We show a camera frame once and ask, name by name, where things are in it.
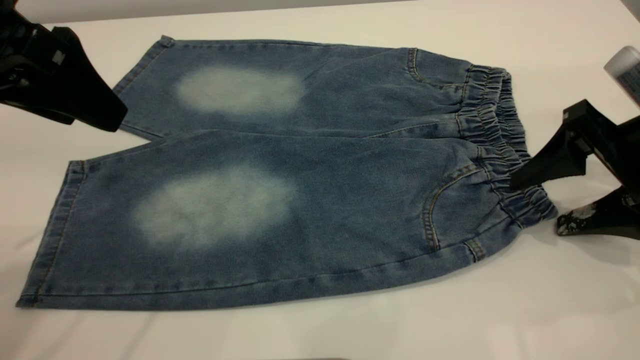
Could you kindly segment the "white-scuffed black right gripper finger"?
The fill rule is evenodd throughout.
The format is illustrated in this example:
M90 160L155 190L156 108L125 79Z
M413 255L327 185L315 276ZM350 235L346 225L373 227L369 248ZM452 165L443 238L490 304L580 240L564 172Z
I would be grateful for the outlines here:
M608 235L640 239L640 205L619 187L599 200L558 216L556 234L560 237Z

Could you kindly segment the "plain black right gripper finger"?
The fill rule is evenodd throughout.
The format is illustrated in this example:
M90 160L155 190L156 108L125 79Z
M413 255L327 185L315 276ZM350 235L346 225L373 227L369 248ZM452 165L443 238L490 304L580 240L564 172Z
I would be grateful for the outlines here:
M542 183L586 174L586 158L601 145L601 114L588 100L562 112L562 123L537 155L510 176L510 187L523 190Z

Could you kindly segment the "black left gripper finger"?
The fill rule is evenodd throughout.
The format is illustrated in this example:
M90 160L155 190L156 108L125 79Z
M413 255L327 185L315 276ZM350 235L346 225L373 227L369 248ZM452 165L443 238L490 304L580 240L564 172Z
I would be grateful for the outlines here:
M53 110L105 132L116 132L128 109L98 74L78 35L69 27L53 27L59 41L54 55Z
M75 121L75 118L68 116L66 114L63 114L61 112L56 112L50 109L46 109L46 108L41 108L41 107L34 107L34 106L30 106L30 105L22 105L22 104L18 104L18 103L14 103L14 102L10 102L7 100L1 100L0 101L1 104L3 105L7 105L10 107L13 107L15 109L19 109L19 110L23 110L29 113L32 113L36 116L40 116L43 118L46 118L48 120L51 121L55 121L57 123L60 123L62 125L72 125Z

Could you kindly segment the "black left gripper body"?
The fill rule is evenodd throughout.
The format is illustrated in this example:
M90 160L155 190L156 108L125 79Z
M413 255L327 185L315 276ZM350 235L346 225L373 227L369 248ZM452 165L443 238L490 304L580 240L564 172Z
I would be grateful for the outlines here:
M68 52L67 27L30 22L16 0L1 2L1 103L63 107L68 94L55 80Z

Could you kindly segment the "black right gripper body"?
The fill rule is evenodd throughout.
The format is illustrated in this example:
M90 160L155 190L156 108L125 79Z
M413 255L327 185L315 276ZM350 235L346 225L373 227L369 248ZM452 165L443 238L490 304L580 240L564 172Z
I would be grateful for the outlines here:
M630 194L640 193L640 119L638 116L615 124L604 115L586 116L589 152L605 165Z

